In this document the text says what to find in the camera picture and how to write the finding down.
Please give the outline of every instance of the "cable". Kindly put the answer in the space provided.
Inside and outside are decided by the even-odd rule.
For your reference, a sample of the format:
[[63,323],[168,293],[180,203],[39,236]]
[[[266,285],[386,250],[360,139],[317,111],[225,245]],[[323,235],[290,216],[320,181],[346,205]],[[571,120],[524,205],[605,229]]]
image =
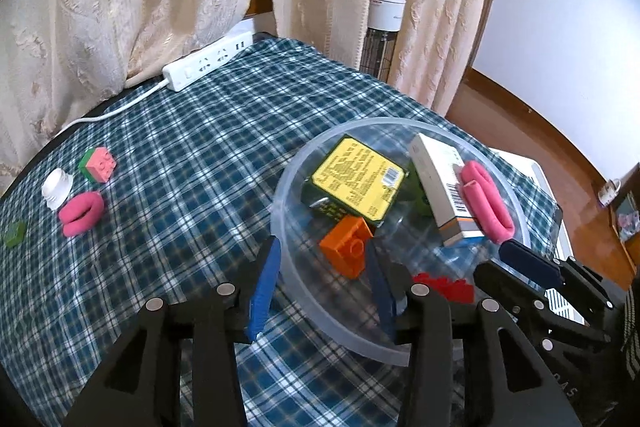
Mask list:
[[126,103],[122,107],[119,107],[114,111],[108,112],[107,114],[102,114],[100,116],[94,116],[93,118],[78,118],[77,120],[74,120],[73,122],[65,125],[62,128],[62,131],[60,131],[58,134],[56,134],[56,136],[60,136],[67,129],[69,129],[70,127],[75,126],[76,123],[98,122],[100,120],[106,120],[107,118],[111,118],[112,116],[116,116],[117,114],[120,114],[121,112],[126,111],[129,107],[132,107],[132,106],[136,105],[138,102],[142,102],[143,100],[145,100],[146,97],[151,96],[153,93],[159,91],[160,89],[162,89],[164,86],[167,86],[168,84],[169,84],[169,81],[167,79],[164,79],[162,82],[159,82],[154,87],[149,89],[147,92],[141,94],[135,100],[131,100],[131,102]]

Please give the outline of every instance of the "pink hair curler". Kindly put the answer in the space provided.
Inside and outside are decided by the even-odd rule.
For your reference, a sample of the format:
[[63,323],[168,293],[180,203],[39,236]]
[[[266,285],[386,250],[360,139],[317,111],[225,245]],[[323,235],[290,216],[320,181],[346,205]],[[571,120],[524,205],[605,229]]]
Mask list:
[[62,221],[65,237],[74,237],[92,229],[104,213],[104,200],[100,192],[83,192],[72,198],[58,217]]
[[496,245],[511,239],[515,234],[513,219],[486,169],[471,160],[460,171],[460,179],[466,202],[486,237]]

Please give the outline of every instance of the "plaid tablecloth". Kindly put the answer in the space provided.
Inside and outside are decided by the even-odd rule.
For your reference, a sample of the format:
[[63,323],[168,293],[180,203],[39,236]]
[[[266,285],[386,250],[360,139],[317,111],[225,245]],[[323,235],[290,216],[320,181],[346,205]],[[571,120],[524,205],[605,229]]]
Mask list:
[[[37,417],[60,424],[147,299],[202,295],[252,259],[269,234],[270,202],[290,159],[329,127],[373,116],[435,124],[484,152],[513,185],[532,247],[552,252],[555,203],[474,138],[309,46],[263,41],[180,93],[161,90],[111,120],[80,127],[2,203],[0,230],[22,219],[28,231],[18,247],[0,247],[0,361]],[[118,162],[98,188],[107,213],[91,232],[66,239],[40,186],[61,167],[76,174],[73,194],[96,189],[77,165],[100,145]],[[328,340],[281,285],[264,333],[237,353],[251,425],[395,425],[404,370]],[[184,362],[187,423],[189,380]]]

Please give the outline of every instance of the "round plastic container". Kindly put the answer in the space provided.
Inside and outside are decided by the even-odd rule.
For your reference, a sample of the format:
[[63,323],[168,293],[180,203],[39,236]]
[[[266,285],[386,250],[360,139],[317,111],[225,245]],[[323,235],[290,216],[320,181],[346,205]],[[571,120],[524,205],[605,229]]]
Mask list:
[[[478,149],[436,126],[402,118],[367,118],[338,125],[307,143],[284,170],[271,206],[271,233],[282,243],[280,271],[285,291],[335,342],[365,357],[408,365],[410,346],[395,346],[378,324],[366,272],[356,280],[340,275],[318,248],[335,223],[313,213],[300,201],[302,184],[344,135],[354,137],[407,168],[408,146],[422,133],[454,146],[464,161],[476,160],[491,174],[516,226],[515,238],[526,245],[529,230],[513,189]],[[473,282],[476,265],[497,257],[489,240],[472,247],[445,248],[433,217],[423,217],[414,202],[398,196],[385,222],[376,230],[394,261],[412,274],[465,278]]]

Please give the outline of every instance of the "power outlet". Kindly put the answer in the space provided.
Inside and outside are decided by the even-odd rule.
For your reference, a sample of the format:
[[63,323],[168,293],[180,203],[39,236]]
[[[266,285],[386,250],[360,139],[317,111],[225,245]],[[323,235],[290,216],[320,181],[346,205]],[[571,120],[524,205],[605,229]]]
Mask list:
[[174,91],[183,90],[211,71],[224,66],[253,43],[254,35],[251,32],[226,36],[191,55],[167,64],[162,68],[162,74],[169,81],[167,87]]

